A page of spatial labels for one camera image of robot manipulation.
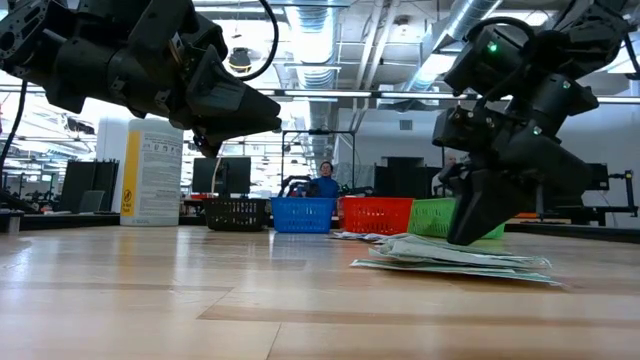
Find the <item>green basket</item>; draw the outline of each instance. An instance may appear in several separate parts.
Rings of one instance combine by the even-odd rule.
[[[414,200],[409,221],[409,232],[422,236],[446,238],[449,223],[456,206],[455,199]],[[499,239],[504,234],[504,224],[498,226],[483,239]]]

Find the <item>blue shirt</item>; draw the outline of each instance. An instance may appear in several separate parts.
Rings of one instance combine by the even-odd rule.
[[[312,184],[318,185],[320,188],[320,196],[321,198],[338,198],[338,191],[340,190],[340,186],[338,182],[333,180],[330,176],[323,176],[317,179],[311,180]]]

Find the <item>plastic basket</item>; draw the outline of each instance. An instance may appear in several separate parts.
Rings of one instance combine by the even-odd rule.
[[[209,229],[262,231],[267,225],[265,199],[202,199]]]
[[[446,238],[449,223],[455,209],[455,199],[416,200],[411,210],[409,232],[416,235]],[[483,239],[498,239],[504,234],[504,224],[498,226]]]
[[[273,227],[282,233],[326,234],[336,199],[272,198]]]
[[[340,227],[349,232],[395,235],[407,232],[413,199],[341,198]]]

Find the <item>wooden table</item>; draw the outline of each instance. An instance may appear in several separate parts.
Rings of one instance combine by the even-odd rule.
[[[205,227],[0,237],[0,359],[640,359],[640,247],[506,234],[566,289],[352,269],[367,245]]]

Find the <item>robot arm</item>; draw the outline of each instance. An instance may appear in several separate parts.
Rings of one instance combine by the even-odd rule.
[[[567,116],[598,107],[577,79],[612,62],[631,30],[621,11],[626,1],[576,1],[552,30],[535,33],[509,18],[481,21],[445,75],[454,94],[471,88],[482,98],[472,110],[442,113],[433,144],[469,153],[440,180],[456,194],[448,241],[468,245],[535,201],[540,185],[582,194],[589,167],[560,146],[556,134]],[[496,23],[526,34],[510,36]],[[504,96],[504,111],[485,105]]]
[[[201,152],[280,127],[280,106],[229,74],[222,29],[191,0],[21,0],[0,22],[0,67],[74,113],[87,97],[193,130]]]

